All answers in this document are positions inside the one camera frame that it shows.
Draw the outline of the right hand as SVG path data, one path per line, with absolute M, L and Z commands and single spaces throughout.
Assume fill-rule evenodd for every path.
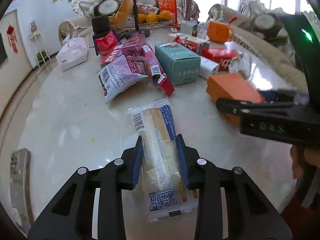
M 305 148 L 292 145 L 290 155 L 292 158 L 292 175 L 294 179 L 298 179 L 303 175 L 307 164 L 320 168 L 319 148 Z

